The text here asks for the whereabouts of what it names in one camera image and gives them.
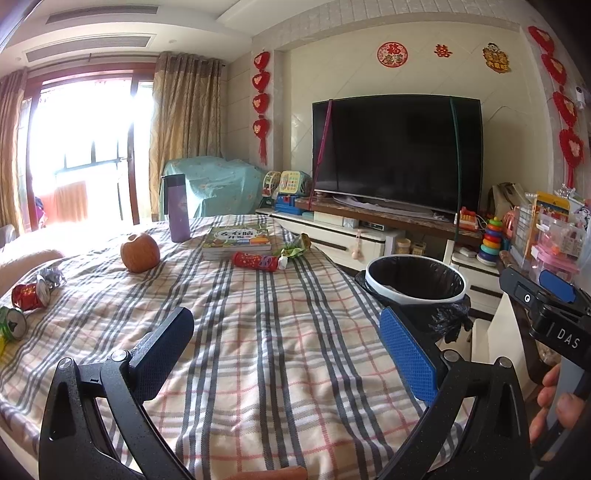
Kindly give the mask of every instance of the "toy cash register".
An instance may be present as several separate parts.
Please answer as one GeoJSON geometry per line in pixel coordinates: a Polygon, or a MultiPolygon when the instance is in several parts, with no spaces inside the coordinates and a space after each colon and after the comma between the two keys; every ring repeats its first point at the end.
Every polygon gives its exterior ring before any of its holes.
{"type": "Polygon", "coordinates": [[[277,198],[277,187],[281,179],[280,171],[268,171],[262,181],[262,200],[259,208],[273,208],[277,198]]]}
{"type": "Polygon", "coordinates": [[[275,202],[275,210],[293,215],[301,215],[304,209],[296,207],[296,199],[307,197],[312,188],[312,179],[302,171],[286,170],[281,174],[279,195],[275,202]]]}

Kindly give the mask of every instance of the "red snack tube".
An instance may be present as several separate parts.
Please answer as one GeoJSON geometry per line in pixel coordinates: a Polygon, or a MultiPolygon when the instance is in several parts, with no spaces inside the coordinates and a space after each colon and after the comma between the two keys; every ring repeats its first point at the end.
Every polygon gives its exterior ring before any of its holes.
{"type": "Polygon", "coordinates": [[[35,283],[16,285],[12,289],[12,305],[23,312],[47,307],[49,299],[49,287],[41,277],[37,277],[35,283]]]}
{"type": "Polygon", "coordinates": [[[232,256],[232,264],[242,268],[274,272],[276,270],[285,270],[285,267],[287,266],[287,258],[272,257],[271,255],[250,255],[236,252],[232,256]]]}

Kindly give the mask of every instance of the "red heart ornament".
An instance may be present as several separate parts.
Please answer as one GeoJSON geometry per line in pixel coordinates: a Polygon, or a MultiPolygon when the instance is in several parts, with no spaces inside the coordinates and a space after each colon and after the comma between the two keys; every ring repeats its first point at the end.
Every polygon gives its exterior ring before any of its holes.
{"type": "Polygon", "coordinates": [[[583,161],[583,141],[572,130],[561,130],[558,139],[569,166],[566,186],[571,189],[574,187],[574,169],[583,161]]]}
{"type": "Polygon", "coordinates": [[[528,27],[527,29],[535,42],[542,47],[550,55],[554,53],[554,40],[550,37],[550,34],[545,30],[538,27],[528,27]]]}
{"type": "Polygon", "coordinates": [[[573,128],[577,122],[577,109],[574,102],[560,92],[554,92],[552,94],[552,99],[554,100],[554,104],[556,105],[562,120],[564,120],[570,128],[573,128]]]}
{"type": "Polygon", "coordinates": [[[271,122],[266,118],[259,118],[252,124],[252,131],[261,140],[259,145],[259,155],[261,156],[261,163],[267,165],[267,133],[271,127],[271,122]]]}
{"type": "Polygon", "coordinates": [[[547,53],[543,53],[542,62],[544,63],[544,66],[546,67],[546,70],[548,70],[550,76],[556,80],[559,85],[564,85],[566,83],[566,69],[559,60],[556,60],[547,53]]]}
{"type": "Polygon", "coordinates": [[[269,107],[269,94],[259,93],[252,99],[252,106],[257,113],[265,113],[269,107]]]}
{"type": "Polygon", "coordinates": [[[253,63],[255,64],[256,68],[258,68],[260,71],[263,71],[265,70],[270,59],[271,53],[267,51],[262,51],[255,57],[253,63]]]}
{"type": "Polygon", "coordinates": [[[267,88],[267,85],[269,85],[269,80],[271,80],[271,74],[269,72],[257,73],[252,78],[252,85],[259,93],[262,93],[267,88]]]}

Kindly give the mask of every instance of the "bed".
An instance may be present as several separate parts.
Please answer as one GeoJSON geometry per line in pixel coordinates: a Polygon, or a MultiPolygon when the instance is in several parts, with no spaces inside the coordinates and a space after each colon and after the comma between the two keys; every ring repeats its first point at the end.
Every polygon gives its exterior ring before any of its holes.
{"type": "MultiPolygon", "coordinates": [[[[273,274],[202,260],[216,225],[268,225],[275,247],[291,234],[266,216],[191,220],[191,240],[147,230],[160,264],[127,272],[122,238],[51,262],[67,278],[45,310],[28,316],[24,340],[0,359],[0,414],[21,448],[38,455],[57,362],[101,361],[131,349],[177,306],[195,318],[193,339],[159,395],[144,407],[196,478],[303,465],[311,479],[372,479],[425,410],[402,383],[378,336],[380,305],[312,248],[273,274]]],[[[34,271],[25,280],[34,278],[34,271]]],[[[0,304],[10,305],[9,293],[0,304]]],[[[106,404],[101,412],[123,463],[132,465],[106,404]]],[[[450,456],[462,410],[440,452],[450,456]]]]}

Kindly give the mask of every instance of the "beige curtain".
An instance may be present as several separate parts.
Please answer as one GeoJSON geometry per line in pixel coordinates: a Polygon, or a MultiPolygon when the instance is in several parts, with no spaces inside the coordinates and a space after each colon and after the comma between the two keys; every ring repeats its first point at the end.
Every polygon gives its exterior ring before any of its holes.
{"type": "Polygon", "coordinates": [[[0,226],[11,223],[24,233],[18,198],[18,116],[27,82],[27,71],[19,70],[0,79],[0,226]]]}
{"type": "Polygon", "coordinates": [[[158,219],[160,176],[168,160],[221,154],[220,60],[165,52],[154,75],[150,205],[158,219]]]}

